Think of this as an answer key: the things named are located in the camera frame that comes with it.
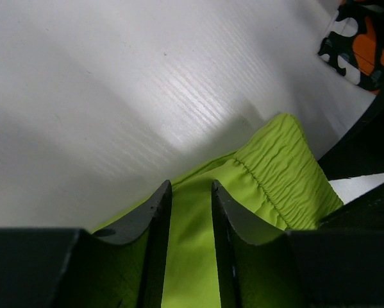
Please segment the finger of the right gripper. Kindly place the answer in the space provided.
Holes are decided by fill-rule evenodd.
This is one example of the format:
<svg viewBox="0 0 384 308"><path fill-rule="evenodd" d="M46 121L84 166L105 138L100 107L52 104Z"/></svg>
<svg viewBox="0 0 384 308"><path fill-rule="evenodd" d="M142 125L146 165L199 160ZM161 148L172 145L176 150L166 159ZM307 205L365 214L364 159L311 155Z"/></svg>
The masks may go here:
<svg viewBox="0 0 384 308"><path fill-rule="evenodd" d="M328 180L384 173L384 81L367 110L319 165Z"/></svg>
<svg viewBox="0 0 384 308"><path fill-rule="evenodd" d="M384 183L322 218L319 228L384 230Z"/></svg>

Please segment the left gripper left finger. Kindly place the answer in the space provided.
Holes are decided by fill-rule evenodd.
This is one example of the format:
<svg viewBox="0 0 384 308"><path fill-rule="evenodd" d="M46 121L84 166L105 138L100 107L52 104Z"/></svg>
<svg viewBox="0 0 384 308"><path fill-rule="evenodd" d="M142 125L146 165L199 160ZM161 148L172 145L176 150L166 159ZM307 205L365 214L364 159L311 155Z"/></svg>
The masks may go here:
<svg viewBox="0 0 384 308"><path fill-rule="evenodd" d="M172 209L165 181L90 233L0 228L0 307L159 307Z"/></svg>

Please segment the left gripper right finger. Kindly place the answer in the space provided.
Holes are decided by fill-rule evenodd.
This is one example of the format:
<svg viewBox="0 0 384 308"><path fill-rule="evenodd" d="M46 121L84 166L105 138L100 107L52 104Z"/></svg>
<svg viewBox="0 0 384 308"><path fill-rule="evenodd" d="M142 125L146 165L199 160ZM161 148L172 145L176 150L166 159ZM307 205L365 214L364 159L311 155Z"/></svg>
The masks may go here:
<svg viewBox="0 0 384 308"><path fill-rule="evenodd" d="M280 230L212 184L223 307L384 307L384 230Z"/></svg>

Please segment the orange camouflage shorts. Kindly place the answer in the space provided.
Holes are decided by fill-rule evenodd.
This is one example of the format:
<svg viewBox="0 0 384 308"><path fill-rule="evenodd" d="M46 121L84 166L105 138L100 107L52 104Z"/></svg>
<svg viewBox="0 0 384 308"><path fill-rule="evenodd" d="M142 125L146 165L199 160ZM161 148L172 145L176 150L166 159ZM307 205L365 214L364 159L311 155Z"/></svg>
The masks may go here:
<svg viewBox="0 0 384 308"><path fill-rule="evenodd" d="M384 1L341 1L317 54L352 84L378 94L384 82Z"/></svg>

